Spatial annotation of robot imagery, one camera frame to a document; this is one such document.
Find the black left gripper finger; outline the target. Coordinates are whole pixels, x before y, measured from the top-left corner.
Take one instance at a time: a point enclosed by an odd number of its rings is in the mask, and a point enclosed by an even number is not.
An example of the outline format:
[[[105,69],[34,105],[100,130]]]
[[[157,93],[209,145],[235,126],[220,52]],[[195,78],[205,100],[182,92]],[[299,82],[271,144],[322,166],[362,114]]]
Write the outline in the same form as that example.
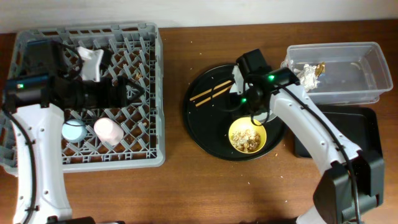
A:
[[[135,91],[137,93],[144,93],[143,87],[141,87],[135,81],[130,80],[129,78],[125,78],[125,80],[126,80],[126,85],[131,87],[133,89],[133,91]]]
[[[145,92],[128,90],[126,93],[125,107],[142,104],[142,101],[145,100],[144,93]]]

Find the pink plastic cup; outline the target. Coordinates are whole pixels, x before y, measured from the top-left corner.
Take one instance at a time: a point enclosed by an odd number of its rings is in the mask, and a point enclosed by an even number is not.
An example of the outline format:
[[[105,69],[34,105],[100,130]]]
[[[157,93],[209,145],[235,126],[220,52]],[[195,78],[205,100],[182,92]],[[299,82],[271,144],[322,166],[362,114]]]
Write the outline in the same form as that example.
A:
[[[115,146],[124,137],[124,131],[120,125],[109,118],[100,118],[94,123],[94,131],[101,142]]]

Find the light blue plastic cup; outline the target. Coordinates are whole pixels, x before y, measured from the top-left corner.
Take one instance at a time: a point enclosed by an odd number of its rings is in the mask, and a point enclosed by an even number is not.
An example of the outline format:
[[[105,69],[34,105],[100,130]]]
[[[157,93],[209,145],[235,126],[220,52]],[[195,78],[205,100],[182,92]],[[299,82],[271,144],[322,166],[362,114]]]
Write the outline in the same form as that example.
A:
[[[80,142],[84,140],[86,135],[86,124],[79,119],[68,120],[62,126],[62,136],[68,142]]]

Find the wooden chopstick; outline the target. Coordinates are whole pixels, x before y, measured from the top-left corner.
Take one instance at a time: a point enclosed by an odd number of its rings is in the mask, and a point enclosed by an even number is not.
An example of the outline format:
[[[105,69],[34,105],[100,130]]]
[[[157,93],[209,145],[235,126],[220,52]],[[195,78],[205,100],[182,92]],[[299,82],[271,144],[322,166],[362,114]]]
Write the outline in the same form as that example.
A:
[[[220,90],[220,91],[218,91],[218,92],[212,94],[212,95],[209,96],[208,98],[206,98],[206,99],[200,101],[199,103],[196,103],[195,106],[196,106],[196,107],[199,107],[199,106],[201,106],[201,105],[203,105],[203,104],[205,104],[205,103],[211,101],[213,98],[216,98],[216,97],[218,97],[219,95],[221,95],[221,94],[223,94],[223,93],[229,91],[229,90],[231,89],[231,87],[232,87],[232,85],[230,85],[230,86],[228,86],[228,87],[226,87],[226,88],[224,88],[224,89],[222,89],[222,90]]]
[[[190,101],[193,101],[193,100],[195,100],[195,99],[197,99],[197,98],[200,98],[200,97],[202,97],[202,96],[205,96],[205,95],[211,93],[213,90],[219,89],[219,88],[221,88],[221,87],[223,87],[223,86],[225,86],[225,85],[227,85],[227,84],[230,84],[230,83],[232,83],[231,80],[225,81],[225,82],[223,82],[223,83],[221,83],[221,84],[215,86],[214,88],[210,88],[209,90],[206,90],[206,91],[204,91],[204,92],[202,92],[202,93],[200,93],[200,94],[198,94],[198,95],[196,95],[196,96],[191,97],[191,98],[190,98]]]

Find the yellow bowl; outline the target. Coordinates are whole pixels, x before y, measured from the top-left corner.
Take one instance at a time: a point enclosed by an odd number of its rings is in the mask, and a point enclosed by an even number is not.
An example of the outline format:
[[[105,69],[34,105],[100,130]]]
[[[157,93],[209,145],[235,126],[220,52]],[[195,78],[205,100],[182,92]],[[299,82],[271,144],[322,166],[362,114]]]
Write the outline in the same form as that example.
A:
[[[259,121],[243,117],[233,121],[228,130],[228,138],[238,152],[254,154],[265,146],[267,132]]]

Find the food scraps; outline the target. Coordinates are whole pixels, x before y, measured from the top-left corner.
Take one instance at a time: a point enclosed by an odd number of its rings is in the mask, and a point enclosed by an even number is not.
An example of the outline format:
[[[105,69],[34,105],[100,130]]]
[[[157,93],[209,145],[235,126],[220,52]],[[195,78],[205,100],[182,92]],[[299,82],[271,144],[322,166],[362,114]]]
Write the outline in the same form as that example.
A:
[[[232,134],[231,144],[241,152],[252,153],[258,150],[261,136],[251,129],[236,131]]]

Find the white paper napkin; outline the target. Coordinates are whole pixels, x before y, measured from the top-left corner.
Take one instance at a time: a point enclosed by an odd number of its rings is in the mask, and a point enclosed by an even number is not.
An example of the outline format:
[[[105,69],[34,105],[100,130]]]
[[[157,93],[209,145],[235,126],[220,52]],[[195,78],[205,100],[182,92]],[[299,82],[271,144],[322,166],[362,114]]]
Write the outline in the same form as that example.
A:
[[[317,67],[315,65],[309,64],[305,64],[301,70],[297,68],[293,69],[293,72],[298,77],[300,84],[304,87],[306,92],[316,89],[320,83],[316,76],[316,69]]]

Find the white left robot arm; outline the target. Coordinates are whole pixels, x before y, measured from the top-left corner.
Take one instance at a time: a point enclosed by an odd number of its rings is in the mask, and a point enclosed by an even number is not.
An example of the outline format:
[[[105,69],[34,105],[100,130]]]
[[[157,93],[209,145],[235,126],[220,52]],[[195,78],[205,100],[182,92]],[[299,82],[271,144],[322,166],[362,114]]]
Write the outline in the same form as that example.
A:
[[[67,67],[68,45],[54,40],[29,42],[23,72],[6,82],[2,111],[9,118],[17,149],[18,191],[14,223],[93,223],[73,218],[62,168],[62,128],[67,109],[123,108],[144,94],[126,77],[82,80],[100,74],[111,56],[103,50],[73,49],[79,68]]]

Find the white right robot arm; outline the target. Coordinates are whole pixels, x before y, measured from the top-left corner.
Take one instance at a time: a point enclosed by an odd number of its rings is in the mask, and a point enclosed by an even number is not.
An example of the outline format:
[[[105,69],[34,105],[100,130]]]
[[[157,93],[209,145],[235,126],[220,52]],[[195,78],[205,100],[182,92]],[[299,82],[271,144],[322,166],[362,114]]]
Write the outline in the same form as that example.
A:
[[[251,113],[271,111],[295,134],[321,174],[313,207],[294,223],[362,223],[361,215],[383,203],[383,157],[364,151],[319,110],[289,68],[243,72]]]

